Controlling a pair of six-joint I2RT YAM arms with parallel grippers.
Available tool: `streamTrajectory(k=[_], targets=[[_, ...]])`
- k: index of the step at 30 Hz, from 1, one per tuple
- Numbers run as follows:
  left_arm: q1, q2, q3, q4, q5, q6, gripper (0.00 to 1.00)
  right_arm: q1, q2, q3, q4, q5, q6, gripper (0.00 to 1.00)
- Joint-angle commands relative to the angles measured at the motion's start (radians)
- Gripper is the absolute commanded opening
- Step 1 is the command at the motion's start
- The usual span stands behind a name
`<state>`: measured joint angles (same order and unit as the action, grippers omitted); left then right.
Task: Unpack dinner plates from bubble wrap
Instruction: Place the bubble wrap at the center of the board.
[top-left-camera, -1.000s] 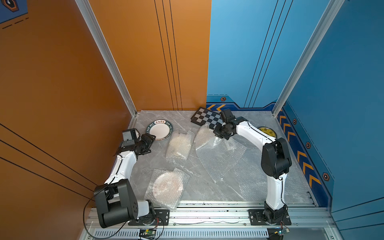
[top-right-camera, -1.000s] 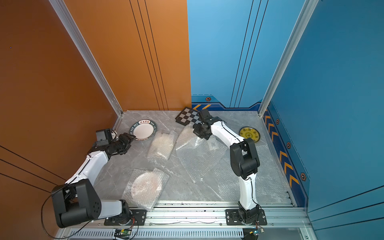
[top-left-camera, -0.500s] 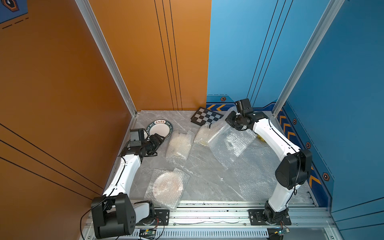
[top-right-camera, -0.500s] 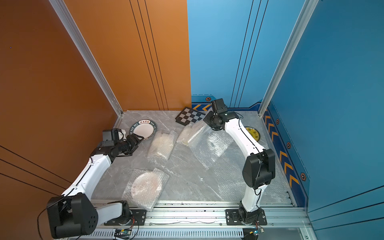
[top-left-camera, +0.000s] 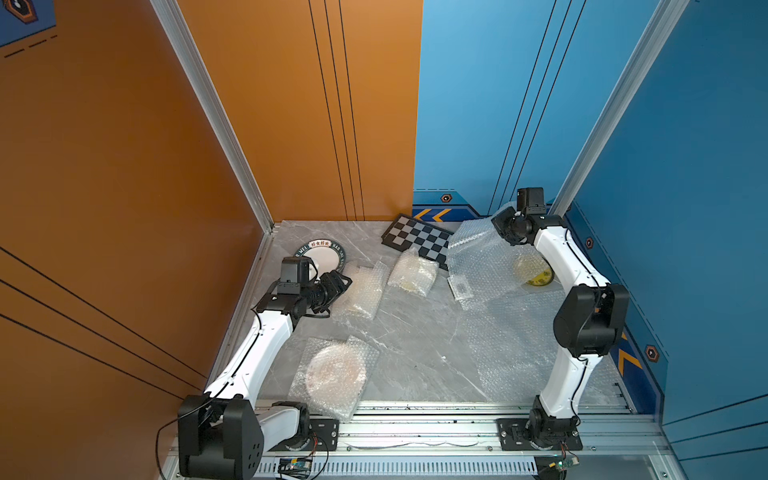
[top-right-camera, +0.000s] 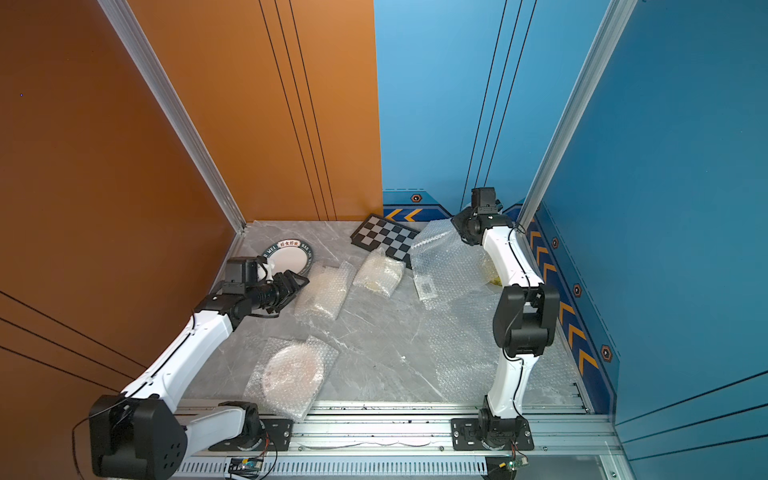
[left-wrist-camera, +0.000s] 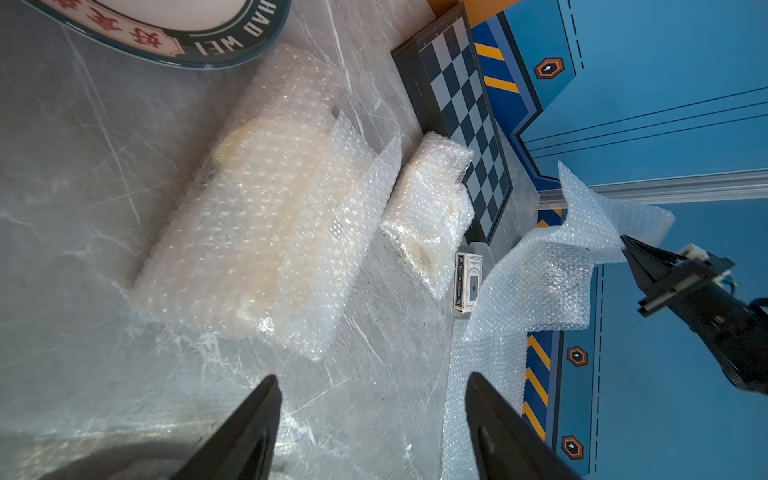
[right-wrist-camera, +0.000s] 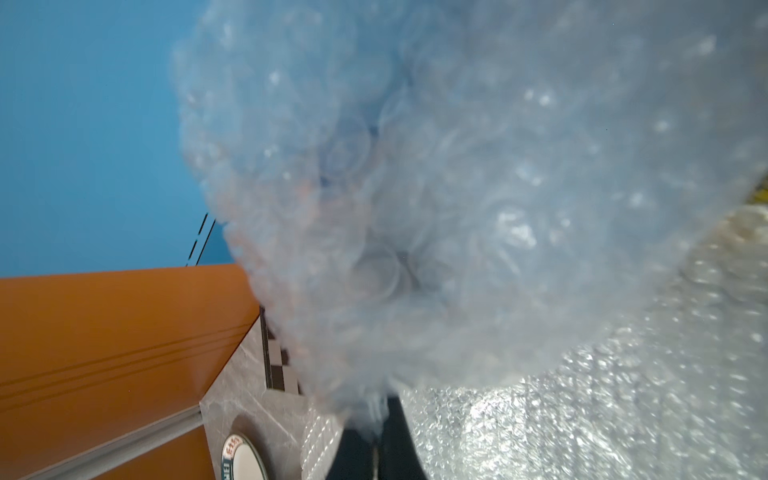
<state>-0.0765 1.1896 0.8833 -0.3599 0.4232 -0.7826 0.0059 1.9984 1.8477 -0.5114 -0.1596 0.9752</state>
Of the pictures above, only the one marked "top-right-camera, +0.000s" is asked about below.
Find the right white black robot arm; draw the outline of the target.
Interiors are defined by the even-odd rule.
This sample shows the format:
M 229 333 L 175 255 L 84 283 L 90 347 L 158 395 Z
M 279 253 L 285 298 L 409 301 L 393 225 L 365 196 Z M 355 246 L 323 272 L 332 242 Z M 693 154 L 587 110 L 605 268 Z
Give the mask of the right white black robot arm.
M 538 273 L 522 226 L 499 211 L 495 189 L 472 190 L 471 205 L 452 218 L 461 240 L 480 245 L 493 262 L 502 292 L 492 319 L 500 359 L 475 418 L 451 420 L 457 451 L 531 451 L 522 403 L 533 368 L 552 345 L 560 295 Z

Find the bubble white blue plate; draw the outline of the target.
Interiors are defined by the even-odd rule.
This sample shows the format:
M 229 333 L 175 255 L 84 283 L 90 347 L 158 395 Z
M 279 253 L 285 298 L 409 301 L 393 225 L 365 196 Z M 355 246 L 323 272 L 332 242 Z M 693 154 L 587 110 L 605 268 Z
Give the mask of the bubble white blue plate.
M 263 256 L 272 274 L 291 271 L 306 276 L 314 261 L 311 246 L 304 240 L 295 238 L 277 241 L 263 252 Z

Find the bubble wrap of yellow plate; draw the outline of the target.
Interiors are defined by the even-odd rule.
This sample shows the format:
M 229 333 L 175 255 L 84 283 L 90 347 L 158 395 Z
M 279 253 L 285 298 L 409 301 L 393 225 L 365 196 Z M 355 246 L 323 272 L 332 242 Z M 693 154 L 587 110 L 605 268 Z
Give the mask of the bubble wrap of yellow plate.
M 478 405 L 493 384 L 500 349 L 491 323 L 495 300 L 489 296 L 424 313 L 421 330 L 434 364 L 442 401 Z M 532 369 L 523 410 L 583 410 L 578 372 L 560 335 Z

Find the bubble wrap of green plate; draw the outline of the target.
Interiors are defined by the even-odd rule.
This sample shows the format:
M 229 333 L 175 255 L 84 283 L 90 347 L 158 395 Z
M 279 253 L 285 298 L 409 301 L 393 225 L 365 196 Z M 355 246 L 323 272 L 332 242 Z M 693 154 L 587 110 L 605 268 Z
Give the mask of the bubble wrap of green plate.
M 480 270 L 485 253 L 482 246 L 463 243 L 450 220 L 427 223 L 409 251 L 413 276 L 431 276 L 438 292 L 427 302 L 419 299 L 424 307 L 442 309 L 487 285 Z

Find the yellow dinner plate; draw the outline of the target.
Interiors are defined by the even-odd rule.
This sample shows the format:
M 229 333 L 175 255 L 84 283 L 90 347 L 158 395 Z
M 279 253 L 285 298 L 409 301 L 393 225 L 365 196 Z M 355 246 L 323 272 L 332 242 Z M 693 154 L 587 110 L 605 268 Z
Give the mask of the yellow dinner plate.
M 480 263 L 480 270 L 483 278 L 490 284 L 496 286 L 502 286 L 502 281 L 498 271 L 493 263 L 492 258 L 485 253 Z

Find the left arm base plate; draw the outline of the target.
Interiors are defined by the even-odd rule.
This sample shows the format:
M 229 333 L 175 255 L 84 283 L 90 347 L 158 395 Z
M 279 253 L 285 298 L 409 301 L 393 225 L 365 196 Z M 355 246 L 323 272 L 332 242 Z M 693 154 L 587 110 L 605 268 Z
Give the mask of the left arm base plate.
M 223 440 L 209 447 L 211 452 L 263 452 L 276 450 L 285 452 L 289 449 L 294 421 L 285 418 L 267 418 L 260 421 L 255 437 L 245 433 L 232 439 Z

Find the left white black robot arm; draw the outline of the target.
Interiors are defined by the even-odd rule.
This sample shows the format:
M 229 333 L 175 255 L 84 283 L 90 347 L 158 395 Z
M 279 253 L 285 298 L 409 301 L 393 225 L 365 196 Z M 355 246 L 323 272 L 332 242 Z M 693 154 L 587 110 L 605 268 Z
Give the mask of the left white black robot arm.
M 221 442 L 267 452 L 271 440 L 252 402 L 224 402 L 187 423 L 175 412 L 208 358 L 246 317 L 278 317 L 309 282 L 292 270 L 272 271 L 263 256 L 228 260 L 224 278 L 193 308 L 165 351 L 120 393 L 92 405 L 85 421 L 93 473 L 169 479 L 190 455 Z

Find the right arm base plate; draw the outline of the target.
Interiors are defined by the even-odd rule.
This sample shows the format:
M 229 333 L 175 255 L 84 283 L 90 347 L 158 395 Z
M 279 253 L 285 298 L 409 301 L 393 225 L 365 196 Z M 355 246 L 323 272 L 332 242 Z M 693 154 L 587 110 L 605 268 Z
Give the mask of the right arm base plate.
M 535 449 L 533 434 L 527 419 L 453 418 L 450 420 L 451 439 L 456 451 L 522 451 Z

